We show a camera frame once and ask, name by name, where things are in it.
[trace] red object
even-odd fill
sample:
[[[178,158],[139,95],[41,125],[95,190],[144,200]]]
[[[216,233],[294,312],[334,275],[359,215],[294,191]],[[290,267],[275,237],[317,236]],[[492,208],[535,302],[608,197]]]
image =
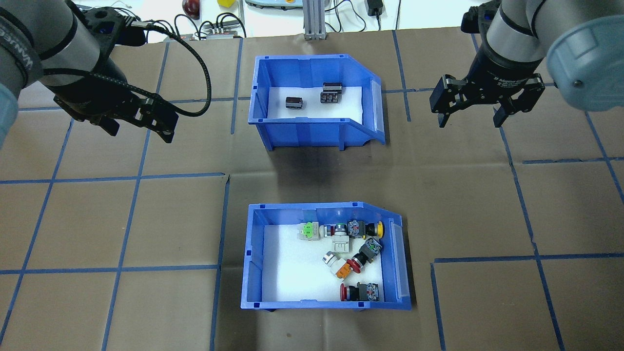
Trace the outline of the red object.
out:
[[[362,270],[360,269],[361,266],[354,260],[348,259],[347,263],[351,266],[351,268],[353,269],[353,272],[356,272],[357,274],[360,274],[362,272]]]
[[[340,301],[347,301],[347,287],[344,283],[340,284]]]
[[[188,17],[199,19],[199,2],[200,0],[183,0],[182,9]]]

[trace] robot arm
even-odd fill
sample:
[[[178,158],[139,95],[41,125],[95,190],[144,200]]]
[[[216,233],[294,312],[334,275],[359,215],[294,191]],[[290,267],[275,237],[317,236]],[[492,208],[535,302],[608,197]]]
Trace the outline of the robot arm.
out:
[[[624,106],[623,0],[490,1],[464,15],[462,31],[480,34],[482,45],[464,79],[445,74],[434,89],[429,102],[440,127],[474,104],[500,103],[496,127],[531,111],[545,89],[534,73],[544,57],[571,106]]]
[[[208,91],[202,110],[181,110],[158,94],[127,84],[109,56],[116,44],[145,44],[145,30],[171,35],[200,61]],[[210,78],[197,52],[166,29],[123,16],[112,7],[81,11],[70,0],[0,0],[0,62],[0,106],[6,106],[0,112],[0,146],[15,120],[20,90],[36,80],[55,94],[54,101],[72,118],[89,121],[112,136],[120,119],[171,142],[177,113],[196,117],[210,105]]]

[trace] white foam insert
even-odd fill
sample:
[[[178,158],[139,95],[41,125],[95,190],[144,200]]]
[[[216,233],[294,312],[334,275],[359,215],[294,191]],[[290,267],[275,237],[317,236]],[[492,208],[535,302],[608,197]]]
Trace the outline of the white foam insert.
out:
[[[349,118],[362,124],[362,87],[343,87],[337,104],[322,104],[322,87],[271,87],[268,118]],[[302,109],[287,109],[287,97],[303,99]]]
[[[305,241],[297,238],[298,224],[266,225],[262,270],[262,301],[340,301],[340,283],[356,286],[379,285],[379,301],[384,300],[381,275],[381,254],[372,263],[366,263],[362,272],[351,272],[340,281],[323,263],[323,256],[331,251],[331,238]],[[351,239],[351,251],[338,254],[350,259],[364,244],[363,239]]]

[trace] white tabletop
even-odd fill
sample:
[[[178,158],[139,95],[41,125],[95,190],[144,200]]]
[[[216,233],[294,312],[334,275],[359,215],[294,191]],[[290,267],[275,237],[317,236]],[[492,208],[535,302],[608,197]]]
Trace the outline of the white tabletop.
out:
[[[76,0],[77,4],[88,6],[110,6],[114,0]],[[409,28],[434,28],[434,27],[454,27],[461,24],[462,15],[468,11],[470,6],[478,6],[485,0],[402,0],[401,18],[399,29]],[[181,0],[124,0],[123,4],[117,2],[115,7],[123,7],[124,4],[132,6],[128,10],[136,13],[141,19],[165,19],[173,23],[176,14],[183,13]],[[397,6],[399,0],[384,0],[384,12],[380,16],[381,29],[394,29],[396,23]],[[366,31],[377,31],[378,24],[375,17],[366,14],[365,0],[353,0],[353,5],[357,13],[366,21]],[[338,8],[343,31],[356,32],[363,28],[362,20],[358,19],[349,2],[345,2]],[[303,10],[292,9],[283,11],[281,9],[257,8],[244,3],[244,0],[236,2],[232,7],[222,7],[217,4],[217,0],[202,0],[201,20],[215,21],[217,14],[222,12],[232,12],[241,14],[245,22],[247,35],[250,37],[285,36],[303,33]],[[334,11],[326,13],[325,21],[338,29],[338,21]],[[181,34],[195,32],[194,27],[188,19],[179,18],[178,27]],[[159,42],[164,38],[158,33],[150,34],[150,42]]]

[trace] yellow object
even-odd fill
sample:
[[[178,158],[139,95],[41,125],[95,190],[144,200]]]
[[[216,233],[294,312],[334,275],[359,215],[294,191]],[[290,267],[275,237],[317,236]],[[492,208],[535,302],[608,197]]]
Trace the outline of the yellow object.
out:
[[[349,264],[344,264],[340,269],[336,272],[336,276],[340,279],[345,279],[347,275],[351,273],[351,266]]]
[[[217,0],[217,3],[223,7],[231,7],[236,0]]]
[[[379,223],[377,223],[377,236],[381,239],[382,236],[384,236],[384,224],[379,221]]]

